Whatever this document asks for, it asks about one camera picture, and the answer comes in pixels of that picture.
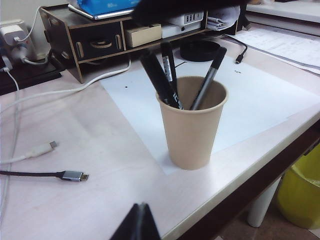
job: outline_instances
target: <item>floor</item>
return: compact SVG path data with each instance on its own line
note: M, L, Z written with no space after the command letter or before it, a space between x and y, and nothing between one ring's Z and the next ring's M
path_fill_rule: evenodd
M241 214L215 240L320 240L320 229L314 230L313 234L293 225L273 203L259 228L247 224L247 215L247 211Z

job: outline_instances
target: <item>pen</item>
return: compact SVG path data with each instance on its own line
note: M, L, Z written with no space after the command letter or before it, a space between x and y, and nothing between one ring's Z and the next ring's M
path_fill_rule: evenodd
M140 61L158 93L160 100L171 107L183 109L182 104L179 101L176 92L171 88L156 55L153 52L146 50L141 56Z
M202 86L200 87L200 90L196 98L194 99L191 105L190 110L198 110L201 102L205 98L205 95L209 89L211 82L214 80L214 77L216 76L216 73L220 67L222 60L225 57L226 52L227 52L227 49L222 46L217 50L217 54L211 63L211 66L203 80Z
M175 60L170 42L161 43L161 53L166 78L172 89L178 94Z

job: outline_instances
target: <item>white desk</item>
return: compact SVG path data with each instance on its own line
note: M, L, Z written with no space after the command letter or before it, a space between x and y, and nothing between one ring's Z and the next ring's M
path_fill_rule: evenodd
M248 4L247 11L269 14L290 19L320 23L319 0L295 0L271 4Z
M219 43L231 57L242 49ZM244 62L320 95L316 75L252 49ZM62 75L22 90L21 97L79 86L69 72ZM13 93L1 96L0 103L7 105L14 98ZM176 239L320 118L317 104L215 153L202 169L165 175L100 83L76 94L33 99L21 109L17 156L43 142L59 145L37 159L15 163L14 171L79 170L90 176L81 183L12 177L3 240L106 240L133 203L141 202L150 205L163 239ZM1 116L3 159L11 146L13 113L12 108Z
M253 23L320 36L319 0L248 4L246 17Z

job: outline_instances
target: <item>desk leg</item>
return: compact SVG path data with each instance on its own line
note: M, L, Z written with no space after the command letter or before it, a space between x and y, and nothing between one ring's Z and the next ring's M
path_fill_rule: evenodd
M276 180L262 195L260 195L252 204L248 217L247 222L252 227L258 228L262 224L270 202L275 194L277 186L280 182L279 178Z

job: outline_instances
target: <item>kraft paper cup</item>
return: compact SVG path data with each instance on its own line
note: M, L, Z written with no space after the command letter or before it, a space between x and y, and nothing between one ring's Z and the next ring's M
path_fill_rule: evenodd
M209 162L222 109L228 99L226 88L212 81L199 110L188 110L203 80L201 76L178 78L178 96L184 110L166 105L156 95L170 158L185 170L199 169Z

